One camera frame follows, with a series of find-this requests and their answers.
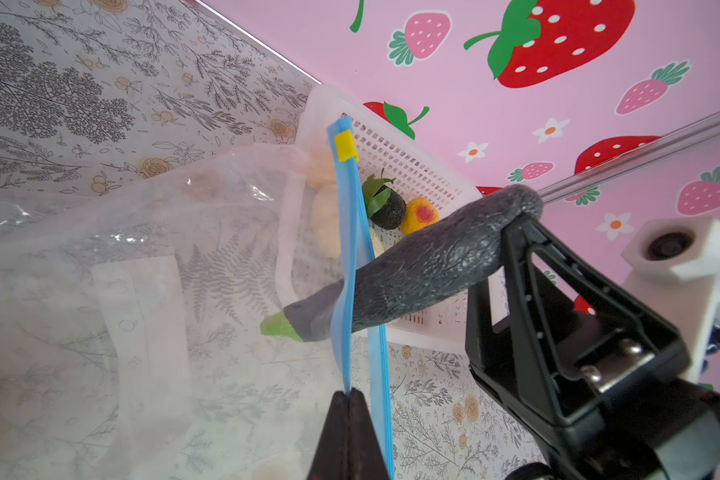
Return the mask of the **dark purple eggplant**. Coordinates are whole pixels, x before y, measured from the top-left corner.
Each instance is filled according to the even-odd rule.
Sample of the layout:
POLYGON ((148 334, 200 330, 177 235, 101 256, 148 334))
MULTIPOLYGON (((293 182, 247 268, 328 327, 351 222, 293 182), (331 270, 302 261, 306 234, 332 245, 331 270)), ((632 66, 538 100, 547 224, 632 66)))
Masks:
POLYGON ((502 265, 502 231, 543 213, 541 196, 513 185, 406 236, 356 272, 351 329, 378 327, 485 280, 502 265))

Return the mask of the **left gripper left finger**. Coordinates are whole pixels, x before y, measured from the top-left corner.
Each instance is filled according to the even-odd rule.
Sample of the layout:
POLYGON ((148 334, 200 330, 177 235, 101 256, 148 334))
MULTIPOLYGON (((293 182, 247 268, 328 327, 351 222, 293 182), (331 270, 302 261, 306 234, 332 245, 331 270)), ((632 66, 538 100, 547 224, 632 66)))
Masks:
POLYGON ((351 396, 336 391, 331 398, 308 480, 348 480, 351 396))

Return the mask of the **clear zip bag blue zipper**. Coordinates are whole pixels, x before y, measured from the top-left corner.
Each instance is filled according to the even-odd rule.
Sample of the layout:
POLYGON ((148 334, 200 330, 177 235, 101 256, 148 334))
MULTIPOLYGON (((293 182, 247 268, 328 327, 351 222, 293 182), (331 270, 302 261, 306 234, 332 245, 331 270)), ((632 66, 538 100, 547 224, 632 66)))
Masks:
POLYGON ((284 305, 285 156, 252 145, 91 200, 0 196, 0 479, 303 479, 360 390, 390 475, 384 333, 352 126, 326 129, 342 275, 284 305))

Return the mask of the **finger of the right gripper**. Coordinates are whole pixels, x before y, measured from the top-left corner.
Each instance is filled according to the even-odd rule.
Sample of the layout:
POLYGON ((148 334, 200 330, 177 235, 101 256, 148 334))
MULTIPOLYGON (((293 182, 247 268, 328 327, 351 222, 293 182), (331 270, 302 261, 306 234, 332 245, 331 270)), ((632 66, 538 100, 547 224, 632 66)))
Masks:
POLYGON ((570 428, 632 387, 690 364, 677 327, 524 215, 500 237, 508 314, 492 319, 487 280, 468 291, 466 352, 476 383, 528 428, 570 428))

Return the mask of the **white plastic perforated basket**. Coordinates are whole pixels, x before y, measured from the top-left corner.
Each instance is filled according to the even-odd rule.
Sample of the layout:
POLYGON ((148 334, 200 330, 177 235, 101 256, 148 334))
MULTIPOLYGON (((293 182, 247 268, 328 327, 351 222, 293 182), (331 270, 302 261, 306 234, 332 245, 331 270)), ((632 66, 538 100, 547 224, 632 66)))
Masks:
POLYGON ((311 295, 342 275, 340 261, 325 257, 313 235, 311 210, 317 192, 308 186, 306 171, 315 160, 330 158, 326 129, 344 116, 353 120, 361 178, 371 174, 391 178, 394 190, 405 200, 424 197, 442 218, 480 197, 463 176, 368 108, 332 87, 313 88, 299 120, 296 151, 284 158, 275 268, 276 291, 284 305, 311 295))

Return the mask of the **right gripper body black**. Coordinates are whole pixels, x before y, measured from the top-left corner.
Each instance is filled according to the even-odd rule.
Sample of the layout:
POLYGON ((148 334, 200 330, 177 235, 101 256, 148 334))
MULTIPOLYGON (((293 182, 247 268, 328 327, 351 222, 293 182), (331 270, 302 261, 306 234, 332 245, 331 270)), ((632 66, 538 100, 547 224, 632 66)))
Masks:
POLYGON ((720 465, 720 393, 682 379, 506 372, 503 406, 544 457, 513 479, 710 479, 720 465))

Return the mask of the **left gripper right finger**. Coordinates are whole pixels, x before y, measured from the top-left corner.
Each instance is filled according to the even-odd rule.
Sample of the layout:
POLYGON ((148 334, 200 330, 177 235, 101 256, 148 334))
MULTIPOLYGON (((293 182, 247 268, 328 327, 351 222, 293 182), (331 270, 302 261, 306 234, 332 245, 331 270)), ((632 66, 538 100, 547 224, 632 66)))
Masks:
POLYGON ((368 404, 364 394, 356 388, 349 394, 349 478, 390 479, 368 404))

